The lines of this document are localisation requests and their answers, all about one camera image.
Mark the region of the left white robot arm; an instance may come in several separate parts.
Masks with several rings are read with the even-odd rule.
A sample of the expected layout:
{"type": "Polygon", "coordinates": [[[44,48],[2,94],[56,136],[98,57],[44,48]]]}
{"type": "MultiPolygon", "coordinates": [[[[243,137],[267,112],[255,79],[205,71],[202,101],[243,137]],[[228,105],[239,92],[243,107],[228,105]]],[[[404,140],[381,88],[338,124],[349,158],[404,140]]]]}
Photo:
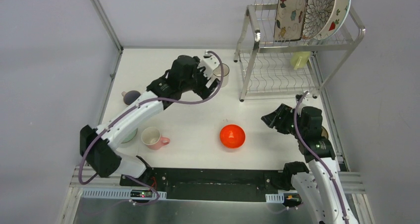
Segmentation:
{"type": "Polygon", "coordinates": [[[153,80],[117,117],[95,128],[86,125],[80,130],[80,165],[88,163],[95,171],[94,177],[117,173],[131,176],[138,186],[148,185],[151,173],[145,162],[119,153],[118,147],[143,122],[173,103],[197,105],[212,99],[221,89],[222,79],[212,78],[221,64],[213,51],[207,51],[203,59],[178,56],[171,68],[153,80]]]}

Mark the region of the square floral plate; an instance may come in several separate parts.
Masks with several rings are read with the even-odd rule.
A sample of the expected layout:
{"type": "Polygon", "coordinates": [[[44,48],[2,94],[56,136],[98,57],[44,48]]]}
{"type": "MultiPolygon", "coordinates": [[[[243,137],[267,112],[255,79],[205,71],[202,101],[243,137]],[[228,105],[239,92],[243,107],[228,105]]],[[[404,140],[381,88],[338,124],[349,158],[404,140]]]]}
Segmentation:
{"type": "Polygon", "coordinates": [[[278,0],[273,38],[276,42],[302,38],[303,21],[308,0],[278,0]]]}

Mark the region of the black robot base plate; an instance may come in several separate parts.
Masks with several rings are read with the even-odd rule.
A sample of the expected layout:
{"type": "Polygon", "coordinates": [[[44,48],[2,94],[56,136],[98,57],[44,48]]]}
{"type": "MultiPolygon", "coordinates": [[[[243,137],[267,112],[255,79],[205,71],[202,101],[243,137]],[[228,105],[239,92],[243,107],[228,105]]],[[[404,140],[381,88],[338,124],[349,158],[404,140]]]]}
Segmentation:
{"type": "Polygon", "coordinates": [[[282,170],[148,168],[138,180],[175,200],[264,202],[267,194],[294,191],[282,170]]]}

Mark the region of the brown petal pattern plate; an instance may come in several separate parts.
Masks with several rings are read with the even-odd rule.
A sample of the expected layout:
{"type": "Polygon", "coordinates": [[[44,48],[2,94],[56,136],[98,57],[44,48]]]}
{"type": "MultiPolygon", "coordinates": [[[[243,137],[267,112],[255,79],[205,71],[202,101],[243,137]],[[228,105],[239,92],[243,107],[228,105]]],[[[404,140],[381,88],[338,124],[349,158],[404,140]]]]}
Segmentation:
{"type": "Polygon", "coordinates": [[[302,38],[309,40],[318,36],[329,20],[335,0],[308,0],[303,24],[302,38]]]}

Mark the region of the brown dish under right arm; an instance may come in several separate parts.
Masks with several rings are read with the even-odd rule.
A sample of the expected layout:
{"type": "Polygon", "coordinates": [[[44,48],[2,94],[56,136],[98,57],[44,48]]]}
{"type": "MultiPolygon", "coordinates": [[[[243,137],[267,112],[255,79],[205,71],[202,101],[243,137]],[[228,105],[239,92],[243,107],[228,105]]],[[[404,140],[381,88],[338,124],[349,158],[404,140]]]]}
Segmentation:
{"type": "Polygon", "coordinates": [[[322,128],[322,130],[321,130],[321,136],[323,138],[325,138],[325,139],[329,139],[329,134],[328,134],[327,129],[324,126],[322,126],[321,128],[322,128]]]}

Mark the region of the pale yellow mug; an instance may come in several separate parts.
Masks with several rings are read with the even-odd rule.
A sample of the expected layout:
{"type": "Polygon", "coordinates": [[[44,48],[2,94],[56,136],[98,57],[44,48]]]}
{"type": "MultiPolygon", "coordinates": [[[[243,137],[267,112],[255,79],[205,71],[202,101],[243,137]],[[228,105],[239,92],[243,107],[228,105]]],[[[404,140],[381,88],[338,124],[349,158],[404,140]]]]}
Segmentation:
{"type": "Polygon", "coordinates": [[[290,64],[294,70],[303,68],[311,56],[311,52],[295,52],[292,54],[290,64]]]}

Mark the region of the white mug black handle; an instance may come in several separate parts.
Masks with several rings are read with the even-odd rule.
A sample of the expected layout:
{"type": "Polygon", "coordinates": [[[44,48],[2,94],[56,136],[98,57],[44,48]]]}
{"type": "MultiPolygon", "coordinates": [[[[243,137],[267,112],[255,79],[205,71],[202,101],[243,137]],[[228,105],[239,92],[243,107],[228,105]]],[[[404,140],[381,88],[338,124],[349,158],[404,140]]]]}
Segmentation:
{"type": "Polygon", "coordinates": [[[218,79],[219,81],[222,80],[221,83],[221,87],[225,87],[228,83],[229,80],[229,73],[230,73],[230,68],[228,65],[222,63],[221,65],[219,65],[212,74],[212,79],[218,79]]]}

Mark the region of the watermelon pattern round plate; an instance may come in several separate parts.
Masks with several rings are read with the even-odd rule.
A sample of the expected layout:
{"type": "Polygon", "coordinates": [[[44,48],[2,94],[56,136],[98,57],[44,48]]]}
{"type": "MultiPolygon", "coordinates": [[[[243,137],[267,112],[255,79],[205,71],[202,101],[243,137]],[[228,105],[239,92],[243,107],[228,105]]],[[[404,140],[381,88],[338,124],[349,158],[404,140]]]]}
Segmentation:
{"type": "Polygon", "coordinates": [[[314,39],[322,41],[331,37],[345,21],[350,5],[351,0],[335,0],[335,4],[327,24],[314,39]]]}

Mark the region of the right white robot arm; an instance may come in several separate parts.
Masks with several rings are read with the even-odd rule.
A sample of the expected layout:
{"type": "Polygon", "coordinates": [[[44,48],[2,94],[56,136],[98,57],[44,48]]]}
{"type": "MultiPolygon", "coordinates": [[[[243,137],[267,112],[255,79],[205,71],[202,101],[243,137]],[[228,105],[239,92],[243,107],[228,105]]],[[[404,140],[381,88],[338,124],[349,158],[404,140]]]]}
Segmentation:
{"type": "Polygon", "coordinates": [[[284,135],[293,135],[304,162],[286,163],[270,184],[279,190],[294,189],[310,212],[315,224],[356,224],[339,179],[336,155],[331,142],[322,134],[322,111],[305,106],[281,104],[261,117],[263,123],[284,135]]]}

